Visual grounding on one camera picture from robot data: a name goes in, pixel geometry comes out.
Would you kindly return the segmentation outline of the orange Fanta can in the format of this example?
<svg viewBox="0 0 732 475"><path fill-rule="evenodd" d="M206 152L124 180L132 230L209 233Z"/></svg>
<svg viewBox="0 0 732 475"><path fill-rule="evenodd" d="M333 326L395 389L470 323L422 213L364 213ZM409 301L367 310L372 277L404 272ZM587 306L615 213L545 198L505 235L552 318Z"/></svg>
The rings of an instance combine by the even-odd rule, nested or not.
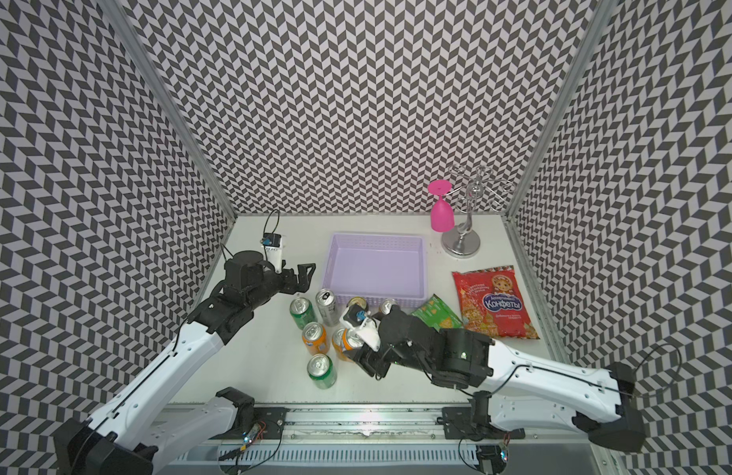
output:
<svg viewBox="0 0 732 475"><path fill-rule="evenodd" d="M389 315L393 308L398 305L398 302L394 298L385 299L379 306L379 311L383 315Z"/></svg>
<svg viewBox="0 0 732 475"><path fill-rule="evenodd" d="M348 361L345 354L348 350L358 350L364 345L364 341L354 329L340 328L332 336L332 345L335 348L337 357L342 361Z"/></svg>
<svg viewBox="0 0 732 475"><path fill-rule="evenodd" d="M312 355L327 354L330 350L326 328L318 322L310 322L304 326L302 341Z"/></svg>

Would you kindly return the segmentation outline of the green Sprite can front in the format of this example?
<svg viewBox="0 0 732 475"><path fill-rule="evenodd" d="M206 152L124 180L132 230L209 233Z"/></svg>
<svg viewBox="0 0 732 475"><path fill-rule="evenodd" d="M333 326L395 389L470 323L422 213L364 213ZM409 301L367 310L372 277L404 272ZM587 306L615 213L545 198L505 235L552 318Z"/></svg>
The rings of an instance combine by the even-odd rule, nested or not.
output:
<svg viewBox="0 0 732 475"><path fill-rule="evenodd" d="M289 312L294 323L301 331L304 330L306 325L318 322L313 304L306 297L295 297L290 304Z"/></svg>

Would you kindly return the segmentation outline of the green sprite can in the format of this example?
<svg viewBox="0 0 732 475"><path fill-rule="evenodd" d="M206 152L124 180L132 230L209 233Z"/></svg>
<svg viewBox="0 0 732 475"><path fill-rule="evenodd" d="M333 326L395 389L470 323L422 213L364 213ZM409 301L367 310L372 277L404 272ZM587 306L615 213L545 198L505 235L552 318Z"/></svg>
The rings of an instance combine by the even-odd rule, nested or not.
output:
<svg viewBox="0 0 732 475"><path fill-rule="evenodd" d="M336 369L326 354L315 354L307 364L307 373L310 380L320 389L330 389L336 383Z"/></svg>
<svg viewBox="0 0 732 475"><path fill-rule="evenodd" d="M301 331L304 330L306 325L318 322L313 304L306 297L295 297L290 304L289 312L294 323Z"/></svg>

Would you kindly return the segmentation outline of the white Monster can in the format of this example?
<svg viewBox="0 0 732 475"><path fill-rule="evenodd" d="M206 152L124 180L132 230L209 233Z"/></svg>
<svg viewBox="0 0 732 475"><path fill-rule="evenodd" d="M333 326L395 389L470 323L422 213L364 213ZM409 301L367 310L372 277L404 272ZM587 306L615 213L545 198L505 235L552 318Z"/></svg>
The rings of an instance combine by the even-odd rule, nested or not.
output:
<svg viewBox="0 0 732 475"><path fill-rule="evenodd" d="M337 310L336 296L332 291L320 289L316 293L316 306L325 326L335 328L339 325L340 313Z"/></svg>

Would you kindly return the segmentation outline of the green Sprite can back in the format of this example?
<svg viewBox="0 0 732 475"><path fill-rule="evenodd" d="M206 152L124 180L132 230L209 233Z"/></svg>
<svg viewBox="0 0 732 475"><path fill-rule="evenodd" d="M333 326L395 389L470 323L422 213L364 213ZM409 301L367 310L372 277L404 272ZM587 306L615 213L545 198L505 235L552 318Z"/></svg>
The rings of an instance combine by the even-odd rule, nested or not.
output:
<svg viewBox="0 0 732 475"><path fill-rule="evenodd" d="M326 354L315 354L307 364L307 373L310 380L320 389L330 389L336 383L336 369Z"/></svg>

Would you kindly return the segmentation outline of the green gold can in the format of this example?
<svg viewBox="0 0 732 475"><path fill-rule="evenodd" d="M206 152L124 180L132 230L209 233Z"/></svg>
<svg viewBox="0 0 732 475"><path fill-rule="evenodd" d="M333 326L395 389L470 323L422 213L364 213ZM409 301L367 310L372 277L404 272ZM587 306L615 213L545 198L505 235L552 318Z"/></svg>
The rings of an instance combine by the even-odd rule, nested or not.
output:
<svg viewBox="0 0 732 475"><path fill-rule="evenodd" d="M367 311L368 308L369 308L369 304L368 304L367 300L365 298L363 298L363 297L360 297L360 296L356 296L356 297L351 298L348 301L347 306L348 307L358 306L361 309L363 309L364 311Z"/></svg>

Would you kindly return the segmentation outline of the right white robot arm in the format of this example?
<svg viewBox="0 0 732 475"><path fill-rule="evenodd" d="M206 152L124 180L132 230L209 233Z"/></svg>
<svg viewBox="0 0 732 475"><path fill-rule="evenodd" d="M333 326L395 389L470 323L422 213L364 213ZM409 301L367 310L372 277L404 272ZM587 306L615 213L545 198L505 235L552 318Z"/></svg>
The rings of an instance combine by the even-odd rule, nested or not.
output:
<svg viewBox="0 0 732 475"><path fill-rule="evenodd" d="M571 429L621 452L640 451L645 443L635 403L637 378L627 364L560 363L478 332L437 330L397 305L387 314L372 314L354 304L340 320L357 340L345 354L369 376L381 380L399 365L423 372L434 386L468 392L486 413L473 415L477 426Z"/></svg>

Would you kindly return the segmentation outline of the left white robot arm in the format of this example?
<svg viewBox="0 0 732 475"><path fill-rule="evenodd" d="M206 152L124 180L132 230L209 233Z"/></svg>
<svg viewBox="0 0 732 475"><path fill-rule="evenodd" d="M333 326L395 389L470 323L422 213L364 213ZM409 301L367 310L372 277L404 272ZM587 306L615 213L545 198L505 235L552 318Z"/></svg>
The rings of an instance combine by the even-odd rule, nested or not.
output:
<svg viewBox="0 0 732 475"><path fill-rule="evenodd" d="M217 435L246 435L254 400L227 387L207 403L160 427L152 423L192 376L275 295L310 289L316 267L273 264L259 251L240 251L225 278L179 326L175 338L130 385L84 422L71 419L53 433L61 474L154 474Z"/></svg>

